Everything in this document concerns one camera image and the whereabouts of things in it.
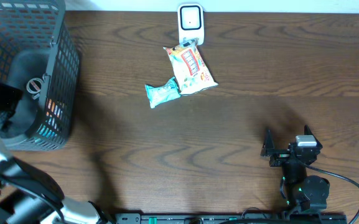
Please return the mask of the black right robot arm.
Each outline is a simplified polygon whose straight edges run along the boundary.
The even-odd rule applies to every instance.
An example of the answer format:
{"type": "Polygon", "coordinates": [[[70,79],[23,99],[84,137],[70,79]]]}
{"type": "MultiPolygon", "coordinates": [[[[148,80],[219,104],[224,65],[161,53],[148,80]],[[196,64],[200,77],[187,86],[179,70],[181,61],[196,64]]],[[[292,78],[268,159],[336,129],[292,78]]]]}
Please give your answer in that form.
{"type": "Polygon", "coordinates": [[[287,201],[284,216],[288,219],[295,214],[318,214],[327,208],[330,183],[317,175],[308,175],[307,166],[317,160],[322,149],[321,143],[308,126],[304,134],[295,137],[287,149],[278,149],[270,130],[266,131],[261,156],[269,157],[271,167],[282,169],[280,193],[287,201]]]}

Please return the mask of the green tissue pack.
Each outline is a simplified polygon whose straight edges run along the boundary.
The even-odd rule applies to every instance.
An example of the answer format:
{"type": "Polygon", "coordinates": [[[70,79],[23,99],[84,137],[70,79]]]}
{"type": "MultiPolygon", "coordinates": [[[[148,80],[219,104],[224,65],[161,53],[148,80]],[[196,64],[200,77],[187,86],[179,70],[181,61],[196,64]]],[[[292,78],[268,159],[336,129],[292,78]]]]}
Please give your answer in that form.
{"type": "Polygon", "coordinates": [[[37,133],[47,139],[54,140],[58,136],[58,126],[54,124],[52,126],[41,125],[37,133]]]}

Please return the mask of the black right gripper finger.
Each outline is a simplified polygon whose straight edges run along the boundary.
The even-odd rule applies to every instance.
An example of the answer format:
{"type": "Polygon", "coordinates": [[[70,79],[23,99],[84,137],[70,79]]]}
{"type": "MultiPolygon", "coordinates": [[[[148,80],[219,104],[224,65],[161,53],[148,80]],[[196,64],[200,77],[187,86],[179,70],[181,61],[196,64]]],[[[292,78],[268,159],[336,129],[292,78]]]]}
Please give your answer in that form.
{"type": "Polygon", "coordinates": [[[315,137],[315,135],[313,134],[313,132],[311,131],[308,125],[304,126],[304,134],[308,136],[312,136],[314,138],[314,141],[316,142],[316,145],[321,145],[320,141],[315,137]]]}
{"type": "Polygon", "coordinates": [[[274,149],[274,141],[269,128],[266,128],[262,149],[263,150],[274,149]]]}

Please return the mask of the mint green snack pouch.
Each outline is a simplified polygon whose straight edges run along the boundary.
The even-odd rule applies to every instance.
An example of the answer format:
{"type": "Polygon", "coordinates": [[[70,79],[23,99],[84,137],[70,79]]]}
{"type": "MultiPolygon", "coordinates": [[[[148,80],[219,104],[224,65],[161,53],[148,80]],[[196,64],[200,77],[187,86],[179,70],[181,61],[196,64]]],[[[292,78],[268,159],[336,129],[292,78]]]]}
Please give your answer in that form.
{"type": "Polygon", "coordinates": [[[175,81],[175,77],[170,78],[163,86],[154,87],[145,85],[147,98],[151,108],[157,105],[175,100],[181,97],[179,87],[175,81]]]}

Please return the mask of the orange tissue pack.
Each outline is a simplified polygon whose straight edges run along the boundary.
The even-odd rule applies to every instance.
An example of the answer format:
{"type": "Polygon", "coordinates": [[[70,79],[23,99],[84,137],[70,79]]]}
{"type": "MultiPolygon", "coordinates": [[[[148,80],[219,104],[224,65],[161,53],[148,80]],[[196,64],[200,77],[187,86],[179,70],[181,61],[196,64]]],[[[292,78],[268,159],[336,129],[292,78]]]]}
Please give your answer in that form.
{"type": "Polygon", "coordinates": [[[49,124],[54,124],[57,121],[63,121],[63,116],[67,106],[61,101],[53,101],[48,99],[46,102],[46,116],[49,124]]]}

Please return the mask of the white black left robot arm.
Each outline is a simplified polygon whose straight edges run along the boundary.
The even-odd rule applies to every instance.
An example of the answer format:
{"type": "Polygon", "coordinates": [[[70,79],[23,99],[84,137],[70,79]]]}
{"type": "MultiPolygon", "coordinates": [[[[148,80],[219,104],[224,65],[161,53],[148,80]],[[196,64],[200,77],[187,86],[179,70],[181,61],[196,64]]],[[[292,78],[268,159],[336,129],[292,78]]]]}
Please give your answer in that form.
{"type": "MultiPolygon", "coordinates": [[[[0,84],[0,120],[7,120],[21,91],[0,84]]],[[[93,202],[66,198],[44,171],[14,157],[0,138],[0,223],[113,223],[93,202]]]]}

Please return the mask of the yellow white snack bag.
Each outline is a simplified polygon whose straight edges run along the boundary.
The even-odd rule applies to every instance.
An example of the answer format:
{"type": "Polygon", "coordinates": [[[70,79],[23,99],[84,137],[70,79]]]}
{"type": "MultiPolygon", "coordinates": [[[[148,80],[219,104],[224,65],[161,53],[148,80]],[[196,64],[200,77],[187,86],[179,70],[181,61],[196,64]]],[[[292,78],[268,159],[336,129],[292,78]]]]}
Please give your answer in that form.
{"type": "Polygon", "coordinates": [[[192,95],[218,85],[203,61],[197,44],[198,38],[195,38],[175,47],[163,48],[172,64],[181,95],[192,95]]]}

